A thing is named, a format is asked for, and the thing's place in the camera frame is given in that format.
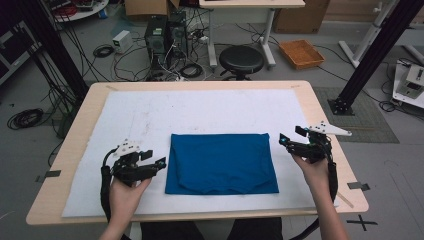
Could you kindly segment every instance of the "person's leg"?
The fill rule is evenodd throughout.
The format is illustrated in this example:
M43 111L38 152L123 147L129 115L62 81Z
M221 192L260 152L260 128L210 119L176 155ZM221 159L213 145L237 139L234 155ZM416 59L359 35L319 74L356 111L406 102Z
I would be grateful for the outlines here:
M280 217L236 219L227 240L282 240Z
M142 222L142 240L204 240L193 221Z

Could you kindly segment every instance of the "black stool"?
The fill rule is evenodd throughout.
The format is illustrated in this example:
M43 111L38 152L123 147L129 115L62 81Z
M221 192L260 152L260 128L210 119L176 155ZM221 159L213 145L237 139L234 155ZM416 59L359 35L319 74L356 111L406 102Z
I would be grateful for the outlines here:
M219 63L225 69L221 76L228 71L233 74L224 78L224 81L232 78L250 80L250 78L246 77L246 74L259 72L264 66L264 58L259 51L251 47L232 46L221 52Z

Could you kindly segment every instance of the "floor mat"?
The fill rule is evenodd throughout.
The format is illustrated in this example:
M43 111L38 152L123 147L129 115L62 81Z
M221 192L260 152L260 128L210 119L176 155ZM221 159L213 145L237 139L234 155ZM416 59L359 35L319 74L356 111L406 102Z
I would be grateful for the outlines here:
M342 88L314 88L328 121L337 127L351 131L352 136L337 136L341 142L399 143L381 112L372 100L361 92L352 104L354 116L334 115L328 99L336 99Z

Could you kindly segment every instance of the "folded blue fabric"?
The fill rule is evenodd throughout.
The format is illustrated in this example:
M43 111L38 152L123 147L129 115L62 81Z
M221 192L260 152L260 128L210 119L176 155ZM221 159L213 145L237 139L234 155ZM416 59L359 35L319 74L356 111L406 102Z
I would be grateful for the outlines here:
M268 134L172 134L165 193L278 192Z

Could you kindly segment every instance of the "person's right hand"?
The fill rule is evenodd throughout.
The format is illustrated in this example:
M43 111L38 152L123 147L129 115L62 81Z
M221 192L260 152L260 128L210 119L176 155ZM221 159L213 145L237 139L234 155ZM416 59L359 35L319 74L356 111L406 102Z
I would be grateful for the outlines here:
M302 157L294 154L292 154L292 157L300 169L302 169L306 183L309 185L312 194L329 192L327 159L311 164L309 159L304 160Z

